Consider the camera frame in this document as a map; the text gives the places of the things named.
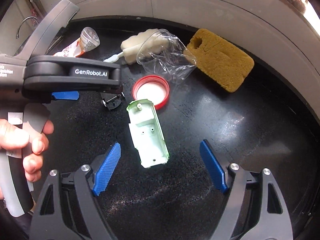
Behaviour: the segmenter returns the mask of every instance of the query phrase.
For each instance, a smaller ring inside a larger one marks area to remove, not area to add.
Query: red bottle cap
[[[149,75],[140,78],[132,88],[132,95],[135,100],[148,99],[156,110],[163,107],[169,99],[169,84],[165,79],[156,75]]]

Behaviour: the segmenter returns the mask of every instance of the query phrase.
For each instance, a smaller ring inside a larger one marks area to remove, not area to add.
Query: pipe
[[[25,18],[25,19],[20,23],[20,26],[19,26],[19,28],[18,28],[18,30],[17,30],[16,39],[19,38],[19,31],[20,31],[20,28],[21,28],[22,24],[23,24],[26,20],[28,20],[28,19],[35,19],[36,22],[37,22],[37,24],[39,24],[38,19],[37,19],[36,17],[34,17],[34,16],[29,16],[29,17]]]

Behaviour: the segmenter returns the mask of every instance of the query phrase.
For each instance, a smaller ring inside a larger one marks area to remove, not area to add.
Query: plastic wrap
[[[141,46],[137,62],[147,73],[181,84],[196,68],[196,57],[180,39],[165,29],[152,34]]]

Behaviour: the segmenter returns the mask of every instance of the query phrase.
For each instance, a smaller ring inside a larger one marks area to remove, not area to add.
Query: hand
[[[41,178],[41,167],[43,164],[42,152],[48,149],[49,141],[46,134],[53,133],[53,123],[47,121],[43,127],[42,134],[32,141],[32,154],[23,159],[23,167],[27,180],[35,182]],[[0,119],[0,149],[15,150],[22,149],[29,143],[29,134],[8,123],[7,120]]]

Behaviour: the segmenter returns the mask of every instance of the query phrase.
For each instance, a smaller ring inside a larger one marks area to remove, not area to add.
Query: sponge hole
[[[194,48],[198,49],[201,44],[202,44],[202,39],[201,38],[195,38],[194,43],[193,43]]]

